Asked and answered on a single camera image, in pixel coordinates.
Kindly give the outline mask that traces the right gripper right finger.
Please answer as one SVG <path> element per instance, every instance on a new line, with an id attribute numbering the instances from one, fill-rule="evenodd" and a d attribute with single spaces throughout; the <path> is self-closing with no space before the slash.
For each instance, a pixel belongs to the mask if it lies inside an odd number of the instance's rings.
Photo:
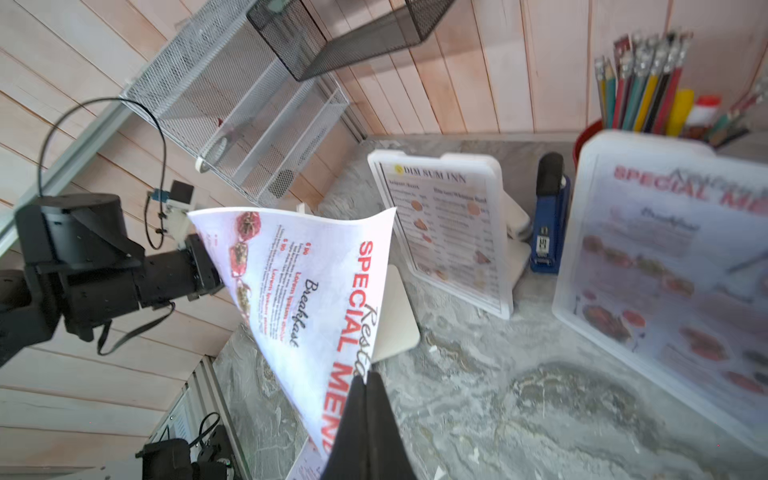
<path id="1" fill-rule="evenodd" d="M 375 371 L 367 376 L 367 479 L 416 480 L 382 377 Z"/>

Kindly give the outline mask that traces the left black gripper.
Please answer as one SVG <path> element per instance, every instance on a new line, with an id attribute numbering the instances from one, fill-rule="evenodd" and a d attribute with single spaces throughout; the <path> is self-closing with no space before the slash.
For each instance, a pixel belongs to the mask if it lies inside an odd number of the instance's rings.
<path id="1" fill-rule="evenodd" d="M 60 322 L 80 339 L 143 308 L 224 286 L 202 240 L 147 255 L 126 231 L 114 194 L 44 196 L 14 215 L 24 267 L 14 273 L 14 339 L 45 342 Z"/>

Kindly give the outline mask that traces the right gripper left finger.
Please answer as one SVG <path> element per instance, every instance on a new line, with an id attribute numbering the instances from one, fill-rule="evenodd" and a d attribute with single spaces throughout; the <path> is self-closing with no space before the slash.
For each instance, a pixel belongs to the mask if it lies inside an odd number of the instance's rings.
<path id="1" fill-rule="evenodd" d="M 321 480 L 362 480 L 367 478 L 367 469 L 366 386 L 363 379 L 356 376 Z"/>

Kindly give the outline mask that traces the pink special menu sheet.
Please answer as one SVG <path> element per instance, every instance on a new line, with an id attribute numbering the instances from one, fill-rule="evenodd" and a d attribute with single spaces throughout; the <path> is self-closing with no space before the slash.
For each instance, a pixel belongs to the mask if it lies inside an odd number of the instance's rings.
<path id="1" fill-rule="evenodd" d="M 229 207 L 190 215 L 286 397 L 323 457 L 380 324 L 396 211 L 335 220 Z"/>
<path id="2" fill-rule="evenodd" d="M 292 465 L 286 480 L 320 480 L 326 460 L 314 442 L 308 438 Z"/>

